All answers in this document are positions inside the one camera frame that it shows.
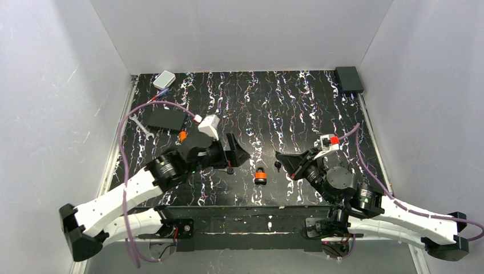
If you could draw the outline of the orange black padlock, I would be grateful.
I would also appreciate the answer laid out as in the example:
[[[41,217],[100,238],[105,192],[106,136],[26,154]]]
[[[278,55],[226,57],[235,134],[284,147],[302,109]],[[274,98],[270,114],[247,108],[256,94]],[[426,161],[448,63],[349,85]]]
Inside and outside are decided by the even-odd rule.
[[[267,184],[267,174],[263,167],[257,167],[254,176],[254,184],[257,186],[265,186]]]

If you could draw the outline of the black keys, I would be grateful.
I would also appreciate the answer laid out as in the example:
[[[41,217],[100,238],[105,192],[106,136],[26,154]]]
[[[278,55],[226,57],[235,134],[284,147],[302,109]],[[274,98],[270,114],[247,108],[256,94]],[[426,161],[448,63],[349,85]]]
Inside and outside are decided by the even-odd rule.
[[[280,161],[275,161],[274,162],[274,167],[277,170],[277,172],[280,173],[280,171],[282,169],[282,163]]]

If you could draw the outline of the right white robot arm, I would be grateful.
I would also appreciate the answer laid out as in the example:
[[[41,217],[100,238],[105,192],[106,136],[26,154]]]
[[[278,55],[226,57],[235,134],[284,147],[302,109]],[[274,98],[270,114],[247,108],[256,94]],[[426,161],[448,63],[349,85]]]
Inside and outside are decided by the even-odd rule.
[[[302,154],[276,153],[291,179],[305,179],[330,206],[326,218],[305,227],[305,237],[383,237],[424,249],[445,261],[458,261],[469,254],[468,240],[459,236],[466,224],[456,220],[462,213],[437,215],[380,195],[369,184],[357,182],[347,168],[326,168],[323,155],[315,148]]]

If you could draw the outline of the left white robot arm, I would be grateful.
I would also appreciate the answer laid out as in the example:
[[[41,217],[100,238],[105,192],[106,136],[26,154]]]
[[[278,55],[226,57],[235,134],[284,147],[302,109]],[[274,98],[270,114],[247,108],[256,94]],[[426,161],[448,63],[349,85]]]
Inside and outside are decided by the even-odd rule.
[[[60,207],[62,231],[74,261],[85,261],[103,247],[129,236],[174,236],[180,230],[179,222],[165,206],[135,214],[129,210],[185,183],[192,174],[206,168],[242,166],[250,154],[238,144],[234,134],[227,133],[226,137],[228,150],[221,140],[204,133],[191,134],[181,145],[166,149],[148,162],[127,183],[90,202]]]

